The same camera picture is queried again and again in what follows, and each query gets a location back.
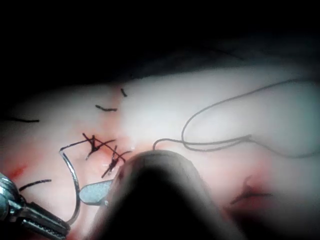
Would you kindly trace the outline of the left arm needle driver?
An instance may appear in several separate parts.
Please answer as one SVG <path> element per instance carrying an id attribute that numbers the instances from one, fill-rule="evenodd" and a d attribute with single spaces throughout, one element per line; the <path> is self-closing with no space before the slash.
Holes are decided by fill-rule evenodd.
<path id="1" fill-rule="evenodd" d="M 17 186 L 3 173 L 0 174 L 0 220 L 17 222 L 28 216 L 26 202 Z"/>

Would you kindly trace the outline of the left arm needle driver jaw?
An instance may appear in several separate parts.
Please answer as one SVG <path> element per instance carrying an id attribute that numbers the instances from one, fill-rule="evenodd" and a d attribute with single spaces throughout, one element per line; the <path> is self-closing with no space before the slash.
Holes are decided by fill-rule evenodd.
<path id="1" fill-rule="evenodd" d="M 32 220 L 42 226 L 51 229 L 70 228 L 67 222 L 34 202 L 26 203 L 23 207 L 23 210 L 27 219 Z"/>
<path id="2" fill-rule="evenodd" d="M 66 237 L 68 224 L 58 217 L 31 219 L 23 217 L 21 225 L 44 237 Z"/>

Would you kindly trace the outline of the right arm needle driver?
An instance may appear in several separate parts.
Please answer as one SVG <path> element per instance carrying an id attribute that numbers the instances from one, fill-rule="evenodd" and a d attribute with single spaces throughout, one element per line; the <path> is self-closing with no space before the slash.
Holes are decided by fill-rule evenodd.
<path id="1" fill-rule="evenodd" d="M 129 191 L 140 177 L 147 177 L 150 183 L 153 178 L 172 182 L 181 174 L 186 158 L 170 150 L 150 150 L 134 155 L 118 170 L 108 191 L 110 201 Z"/>

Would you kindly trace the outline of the right arm needle driver jaw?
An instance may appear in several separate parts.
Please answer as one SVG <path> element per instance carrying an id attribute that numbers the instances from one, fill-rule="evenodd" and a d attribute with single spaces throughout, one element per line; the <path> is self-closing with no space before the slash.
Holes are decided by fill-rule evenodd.
<path id="1" fill-rule="evenodd" d="M 87 184 L 81 188 L 79 198 L 83 203 L 101 203 L 109 193 L 112 183 L 112 180 L 105 180 Z"/>
<path id="2" fill-rule="evenodd" d="M 109 202 L 107 200 L 84 201 L 83 203 L 88 206 L 108 206 L 109 205 Z"/>

